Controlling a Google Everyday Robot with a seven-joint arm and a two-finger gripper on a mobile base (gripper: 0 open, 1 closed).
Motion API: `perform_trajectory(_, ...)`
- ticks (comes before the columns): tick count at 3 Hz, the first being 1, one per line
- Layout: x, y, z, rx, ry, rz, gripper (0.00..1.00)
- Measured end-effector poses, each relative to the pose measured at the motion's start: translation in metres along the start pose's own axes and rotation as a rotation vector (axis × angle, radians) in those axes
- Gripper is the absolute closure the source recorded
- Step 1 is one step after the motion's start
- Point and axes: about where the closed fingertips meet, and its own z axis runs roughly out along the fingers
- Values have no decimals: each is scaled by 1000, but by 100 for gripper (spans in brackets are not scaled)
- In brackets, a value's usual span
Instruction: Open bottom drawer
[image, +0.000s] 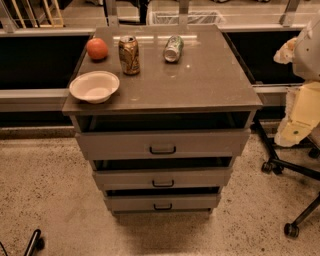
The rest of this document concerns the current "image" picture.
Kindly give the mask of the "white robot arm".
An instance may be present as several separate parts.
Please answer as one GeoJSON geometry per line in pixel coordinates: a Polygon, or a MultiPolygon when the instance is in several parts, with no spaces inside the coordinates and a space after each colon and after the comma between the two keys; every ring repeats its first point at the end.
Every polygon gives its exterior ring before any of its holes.
{"type": "Polygon", "coordinates": [[[285,117],[275,142],[282,147],[299,144],[320,123],[320,13],[317,13],[297,37],[284,43],[273,60],[291,63],[293,73],[304,80],[297,89],[288,89],[285,117]]]}

